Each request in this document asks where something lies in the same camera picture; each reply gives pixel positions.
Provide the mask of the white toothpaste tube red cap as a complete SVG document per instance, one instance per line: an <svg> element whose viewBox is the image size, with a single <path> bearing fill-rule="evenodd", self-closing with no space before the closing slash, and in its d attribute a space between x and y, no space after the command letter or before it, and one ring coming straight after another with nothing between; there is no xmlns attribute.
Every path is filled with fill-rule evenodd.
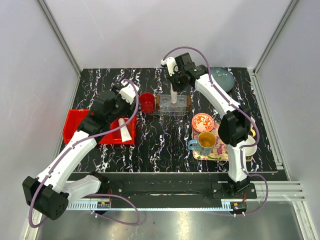
<svg viewBox="0 0 320 240"><path fill-rule="evenodd" d="M171 103L175 105L177 103L178 93L174 91L172 84L170 84L170 96L171 96Z"/></svg>

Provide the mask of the white toothpaste tube black cap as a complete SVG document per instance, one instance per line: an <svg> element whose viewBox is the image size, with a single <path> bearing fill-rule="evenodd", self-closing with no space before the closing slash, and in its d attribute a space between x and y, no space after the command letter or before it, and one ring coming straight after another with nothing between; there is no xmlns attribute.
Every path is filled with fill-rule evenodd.
<svg viewBox="0 0 320 240"><path fill-rule="evenodd" d="M123 118L119 118L118 119L118 124L119 126L122 126L125 124L125 120ZM120 129L120 136L121 136L121 140L122 142L128 142L128 141L131 141L132 140L132 137L130 135L130 132L127 128L126 125L124 125L121 129Z"/></svg>

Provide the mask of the red cup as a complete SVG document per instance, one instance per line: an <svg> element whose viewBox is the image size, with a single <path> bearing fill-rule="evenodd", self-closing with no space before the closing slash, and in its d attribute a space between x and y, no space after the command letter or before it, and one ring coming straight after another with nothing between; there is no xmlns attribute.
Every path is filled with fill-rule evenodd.
<svg viewBox="0 0 320 240"><path fill-rule="evenodd" d="M155 97L150 92L142 93L139 97L140 110L143 113L150 114L155 110Z"/></svg>

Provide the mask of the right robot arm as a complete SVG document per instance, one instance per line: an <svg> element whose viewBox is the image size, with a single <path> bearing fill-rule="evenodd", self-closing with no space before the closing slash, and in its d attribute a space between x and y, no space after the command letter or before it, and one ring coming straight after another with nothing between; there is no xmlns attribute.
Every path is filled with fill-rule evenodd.
<svg viewBox="0 0 320 240"><path fill-rule="evenodd" d="M192 86L220 115L218 136L226 144L229 164L228 183L223 188L231 197L239 198L250 185L244 150L251 127L250 107L233 100L214 80L210 68L196 65L189 53L177 57L166 55L161 65L167 68L174 92Z"/></svg>

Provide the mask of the clear acrylic toothbrush holder rack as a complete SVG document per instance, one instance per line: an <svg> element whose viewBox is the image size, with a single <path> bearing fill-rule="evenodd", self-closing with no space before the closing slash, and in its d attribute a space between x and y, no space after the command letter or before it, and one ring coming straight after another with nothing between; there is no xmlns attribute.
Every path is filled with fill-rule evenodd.
<svg viewBox="0 0 320 240"><path fill-rule="evenodd" d="M183 116L190 112L192 100L190 95L178 95L172 103L171 95L158 94L155 98L155 111L163 115Z"/></svg>

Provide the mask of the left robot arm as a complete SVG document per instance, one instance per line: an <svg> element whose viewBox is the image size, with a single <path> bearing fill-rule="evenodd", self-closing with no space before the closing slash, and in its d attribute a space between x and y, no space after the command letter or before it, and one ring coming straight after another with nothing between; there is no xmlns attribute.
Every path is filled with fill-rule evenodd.
<svg viewBox="0 0 320 240"><path fill-rule="evenodd" d="M127 125L134 125L138 107L139 87L128 79L97 96L55 160L37 177L28 176L23 181L31 227L37 227L33 223L34 210L48 219L56 220L69 204L87 196L102 198L109 193L109 179L96 171L72 183L67 181L76 166L103 138L112 137L114 132Z"/></svg>

